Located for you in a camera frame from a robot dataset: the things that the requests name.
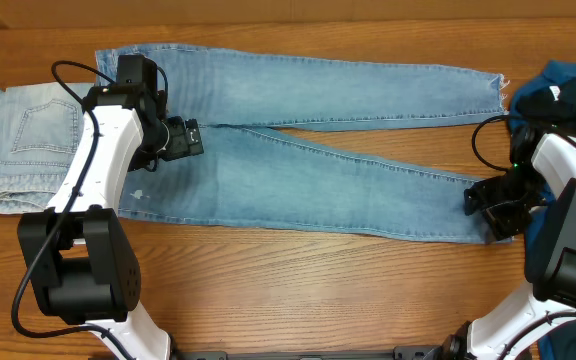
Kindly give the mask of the long blue denim jeans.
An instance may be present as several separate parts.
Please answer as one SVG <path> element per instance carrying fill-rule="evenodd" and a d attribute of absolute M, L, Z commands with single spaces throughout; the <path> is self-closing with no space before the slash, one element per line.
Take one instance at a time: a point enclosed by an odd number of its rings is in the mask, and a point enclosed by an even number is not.
<path fill-rule="evenodd" d="M 504 113 L 505 79 L 444 65 L 260 55 L 186 44 L 100 50 L 115 75 L 143 55 L 169 81 L 171 115 L 198 121 L 201 155 L 130 173 L 119 205 L 136 220 L 356 233 L 483 244 L 464 212 L 466 175 L 345 152 L 291 135 L 475 124 Z"/>

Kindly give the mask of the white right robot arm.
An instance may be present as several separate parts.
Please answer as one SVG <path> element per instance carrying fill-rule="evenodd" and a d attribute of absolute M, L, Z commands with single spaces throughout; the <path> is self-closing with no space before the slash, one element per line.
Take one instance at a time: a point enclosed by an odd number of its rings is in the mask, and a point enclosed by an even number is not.
<path fill-rule="evenodd" d="M 531 164 L 556 197 L 533 243 L 537 257 L 519 288 L 446 339 L 440 359 L 518 359 L 576 320 L 576 138 L 553 130 L 537 143 Z"/>

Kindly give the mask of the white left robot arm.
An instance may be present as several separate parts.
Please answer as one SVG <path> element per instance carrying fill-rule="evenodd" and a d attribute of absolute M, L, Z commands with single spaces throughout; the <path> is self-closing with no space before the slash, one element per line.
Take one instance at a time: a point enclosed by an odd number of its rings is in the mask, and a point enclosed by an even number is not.
<path fill-rule="evenodd" d="M 197 123 L 167 117 L 166 92 L 146 85 L 94 87 L 80 103 L 85 128 L 65 180 L 17 228 L 27 270 L 12 325 L 28 338 L 89 332 L 118 359 L 179 359 L 140 302 L 140 266 L 117 208 L 128 172 L 201 154 Z"/>

